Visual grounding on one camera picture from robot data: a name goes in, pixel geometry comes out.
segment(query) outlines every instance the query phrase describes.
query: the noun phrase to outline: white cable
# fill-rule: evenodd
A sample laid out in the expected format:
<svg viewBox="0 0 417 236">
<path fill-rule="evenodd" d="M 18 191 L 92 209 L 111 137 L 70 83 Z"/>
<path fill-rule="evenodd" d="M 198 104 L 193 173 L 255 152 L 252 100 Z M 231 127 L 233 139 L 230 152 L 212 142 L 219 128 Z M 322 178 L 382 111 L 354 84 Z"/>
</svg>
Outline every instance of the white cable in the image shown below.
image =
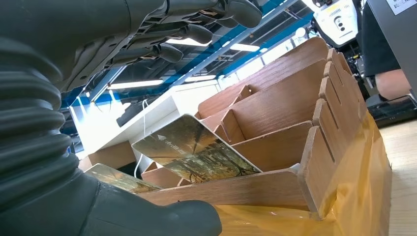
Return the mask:
<svg viewBox="0 0 417 236">
<path fill-rule="evenodd" d="M 147 102 L 147 99 L 143 100 L 143 101 L 142 101 L 142 111 L 145 109 L 145 103 L 146 103 L 146 105 L 147 105 L 147 106 L 149 106 L 149 104 L 148 104 L 148 102 Z M 145 136 L 146 136 L 146 123 L 145 123 L 145 114 L 144 114 L 144 138 L 145 138 Z M 136 164 L 136 167 L 135 167 L 135 172 L 133 173 L 133 176 L 134 176 L 135 178 L 137 178 L 137 177 L 136 177 L 136 172 L 138 171 L 139 164 L 140 164 L 140 163 L 141 163 L 141 161 L 142 161 L 142 157 L 143 157 L 143 154 L 141 153 L 141 157 L 139 157 L 138 163 Z"/>
</svg>

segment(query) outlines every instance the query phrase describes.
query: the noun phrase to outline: person's arm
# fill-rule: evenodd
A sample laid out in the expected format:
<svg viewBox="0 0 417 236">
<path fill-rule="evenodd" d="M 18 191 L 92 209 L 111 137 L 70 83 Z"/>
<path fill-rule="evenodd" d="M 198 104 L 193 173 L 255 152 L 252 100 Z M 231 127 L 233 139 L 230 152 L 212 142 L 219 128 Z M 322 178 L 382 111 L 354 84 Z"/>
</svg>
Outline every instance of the person's arm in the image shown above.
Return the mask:
<svg viewBox="0 0 417 236">
<path fill-rule="evenodd" d="M 391 100 L 409 93 L 408 83 L 368 3 L 363 9 L 362 52 L 365 76 L 375 75 L 382 97 Z"/>
</svg>

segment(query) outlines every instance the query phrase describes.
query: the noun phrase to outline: window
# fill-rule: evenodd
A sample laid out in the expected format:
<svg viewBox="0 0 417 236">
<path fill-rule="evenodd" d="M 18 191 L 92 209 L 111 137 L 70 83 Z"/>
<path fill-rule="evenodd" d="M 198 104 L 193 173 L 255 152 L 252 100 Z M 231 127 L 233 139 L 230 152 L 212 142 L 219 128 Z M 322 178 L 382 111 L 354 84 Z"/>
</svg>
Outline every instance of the window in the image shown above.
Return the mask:
<svg viewBox="0 0 417 236">
<path fill-rule="evenodd" d="M 243 80 L 250 75 L 255 74 L 258 70 L 262 69 L 264 67 L 264 64 L 262 63 L 262 60 L 260 58 L 257 58 L 249 63 L 247 63 L 244 67 L 240 68 L 236 71 L 237 76 L 240 80 Z"/>
<path fill-rule="evenodd" d="M 275 48 L 270 49 L 268 52 L 266 52 L 262 56 L 262 59 L 264 59 L 265 64 L 269 64 L 277 58 L 281 57 L 282 55 L 286 54 L 286 52 L 288 52 L 291 49 L 293 49 L 293 45 L 291 44 L 291 41 L 288 39 L 276 46 Z"/>
</svg>

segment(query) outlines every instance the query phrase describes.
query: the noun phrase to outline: desk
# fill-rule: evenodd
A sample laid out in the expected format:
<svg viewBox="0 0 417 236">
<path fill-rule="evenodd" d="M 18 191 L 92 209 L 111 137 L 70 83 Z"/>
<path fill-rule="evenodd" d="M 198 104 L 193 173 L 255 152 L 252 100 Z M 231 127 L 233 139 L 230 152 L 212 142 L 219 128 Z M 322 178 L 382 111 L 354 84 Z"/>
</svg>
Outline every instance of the desk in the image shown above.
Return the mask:
<svg viewBox="0 0 417 236">
<path fill-rule="evenodd" d="M 392 163 L 390 236 L 417 235 L 417 121 L 381 129 Z"/>
</svg>

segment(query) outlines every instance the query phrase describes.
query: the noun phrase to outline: label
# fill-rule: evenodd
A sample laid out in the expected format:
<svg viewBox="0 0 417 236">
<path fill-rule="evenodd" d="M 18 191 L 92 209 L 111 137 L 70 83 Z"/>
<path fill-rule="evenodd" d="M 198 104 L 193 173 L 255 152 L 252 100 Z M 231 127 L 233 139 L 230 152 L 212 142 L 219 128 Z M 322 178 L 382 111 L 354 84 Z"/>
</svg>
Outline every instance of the label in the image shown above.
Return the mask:
<svg viewBox="0 0 417 236">
<path fill-rule="evenodd" d="M 391 10 L 394 12 L 394 15 L 398 15 L 414 6 L 417 3 L 417 0 L 387 0 L 387 2 L 391 7 Z"/>
</svg>

